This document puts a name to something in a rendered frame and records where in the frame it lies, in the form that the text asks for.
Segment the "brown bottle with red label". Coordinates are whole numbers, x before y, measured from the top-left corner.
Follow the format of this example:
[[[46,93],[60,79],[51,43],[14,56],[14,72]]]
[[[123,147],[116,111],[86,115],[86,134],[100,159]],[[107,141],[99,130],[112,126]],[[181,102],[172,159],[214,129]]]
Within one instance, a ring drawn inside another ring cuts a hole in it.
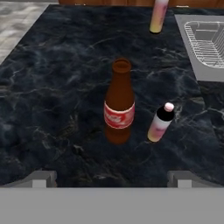
[[[130,137],[135,114],[135,97],[130,78],[131,64],[125,58],[112,64],[112,79],[104,101],[106,138],[113,144],[123,144]]]

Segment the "small pink and black bottle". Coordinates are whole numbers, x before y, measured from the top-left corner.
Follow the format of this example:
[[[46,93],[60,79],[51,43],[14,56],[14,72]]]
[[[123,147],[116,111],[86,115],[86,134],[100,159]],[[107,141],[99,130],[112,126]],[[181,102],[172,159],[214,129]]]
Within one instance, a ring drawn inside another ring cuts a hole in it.
[[[174,115],[174,105],[171,102],[160,107],[151,122],[147,134],[148,139],[154,143],[158,142],[171,124]]]

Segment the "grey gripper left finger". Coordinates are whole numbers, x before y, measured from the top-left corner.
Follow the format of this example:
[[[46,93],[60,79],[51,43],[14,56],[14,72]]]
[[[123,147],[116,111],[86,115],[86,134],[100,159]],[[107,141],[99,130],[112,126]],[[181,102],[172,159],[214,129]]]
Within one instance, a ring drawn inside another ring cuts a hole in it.
[[[52,188],[56,187],[56,171],[34,171],[26,178],[3,185],[13,188]]]

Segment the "grey sink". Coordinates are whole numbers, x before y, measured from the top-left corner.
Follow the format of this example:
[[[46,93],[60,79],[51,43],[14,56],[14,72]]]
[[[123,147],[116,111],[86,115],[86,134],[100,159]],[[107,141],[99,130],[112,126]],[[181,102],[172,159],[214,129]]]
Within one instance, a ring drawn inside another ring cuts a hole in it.
[[[224,82],[224,16],[175,16],[198,81]]]

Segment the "tall pink and yellow bottle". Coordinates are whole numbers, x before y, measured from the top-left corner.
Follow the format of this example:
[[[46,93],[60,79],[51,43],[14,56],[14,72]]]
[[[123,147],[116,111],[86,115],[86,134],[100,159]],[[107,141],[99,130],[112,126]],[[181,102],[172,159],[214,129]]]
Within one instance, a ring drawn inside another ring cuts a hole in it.
[[[153,12],[150,20],[150,32],[160,33],[165,20],[165,13],[169,0],[155,0]]]

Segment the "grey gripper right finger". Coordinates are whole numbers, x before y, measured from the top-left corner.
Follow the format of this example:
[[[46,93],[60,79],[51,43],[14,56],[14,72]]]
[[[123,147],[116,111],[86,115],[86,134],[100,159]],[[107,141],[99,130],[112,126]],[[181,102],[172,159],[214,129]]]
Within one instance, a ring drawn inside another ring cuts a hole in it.
[[[190,171],[168,171],[167,186],[174,188],[221,188],[221,185],[199,178]]]

